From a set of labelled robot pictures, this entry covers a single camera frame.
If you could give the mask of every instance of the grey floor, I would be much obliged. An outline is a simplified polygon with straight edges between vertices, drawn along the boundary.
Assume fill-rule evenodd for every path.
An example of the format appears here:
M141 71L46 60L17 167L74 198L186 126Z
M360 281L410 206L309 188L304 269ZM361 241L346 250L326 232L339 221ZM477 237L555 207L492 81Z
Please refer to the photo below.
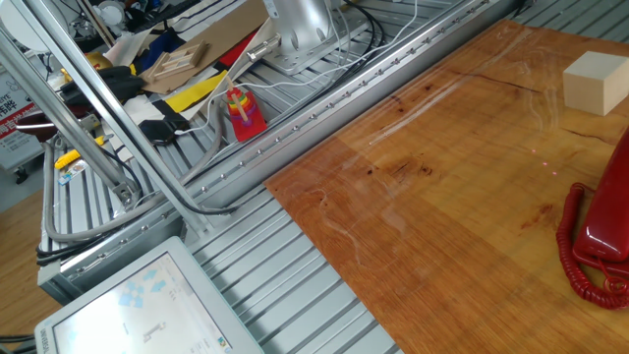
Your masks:
M29 178L16 184L15 175L0 170L0 212L23 201L43 188L43 156L25 165Z

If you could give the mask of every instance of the wooden floor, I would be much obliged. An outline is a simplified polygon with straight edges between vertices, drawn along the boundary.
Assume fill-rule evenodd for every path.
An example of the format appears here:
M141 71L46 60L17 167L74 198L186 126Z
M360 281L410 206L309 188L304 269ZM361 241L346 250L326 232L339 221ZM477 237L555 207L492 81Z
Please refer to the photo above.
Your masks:
M629 56L501 22L265 183L405 353L629 352L629 311L580 299L555 241L629 124L629 99L563 105L588 50Z
M61 308L37 286L42 192L0 213L0 335L32 334Z

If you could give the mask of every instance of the wooden tabletop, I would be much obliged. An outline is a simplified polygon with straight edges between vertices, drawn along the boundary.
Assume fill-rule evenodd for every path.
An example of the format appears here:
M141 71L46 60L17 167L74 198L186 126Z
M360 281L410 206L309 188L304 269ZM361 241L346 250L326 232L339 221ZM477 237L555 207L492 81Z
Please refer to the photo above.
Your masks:
M266 182L405 353L629 350L629 311L574 294L554 236L629 124L629 99L564 106L588 50L629 56L503 21Z

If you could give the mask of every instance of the box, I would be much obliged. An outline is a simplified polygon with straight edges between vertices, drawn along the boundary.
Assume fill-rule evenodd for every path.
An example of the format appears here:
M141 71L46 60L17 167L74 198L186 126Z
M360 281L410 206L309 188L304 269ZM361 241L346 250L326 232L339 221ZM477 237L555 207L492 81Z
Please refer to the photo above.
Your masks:
M629 94L629 58L586 52L563 72L565 105L604 116Z

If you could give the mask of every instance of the coiled phone cord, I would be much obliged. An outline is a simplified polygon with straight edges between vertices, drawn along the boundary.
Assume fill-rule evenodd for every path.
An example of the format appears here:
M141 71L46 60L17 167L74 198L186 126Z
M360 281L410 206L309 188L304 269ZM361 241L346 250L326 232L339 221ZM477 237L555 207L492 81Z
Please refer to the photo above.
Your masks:
M572 230L579 213L579 203L583 198L585 190L592 189L581 183L575 183L570 187L570 194L566 197L563 208L563 217L557 229L557 245L559 246L559 260L563 270L570 280L572 289L584 300L597 304L602 308L610 310L621 310L629 306L629 296L627 294L627 280L610 276L607 273L602 261L599 260L600 269L605 274L603 289L596 287L579 268L579 264L572 255Z

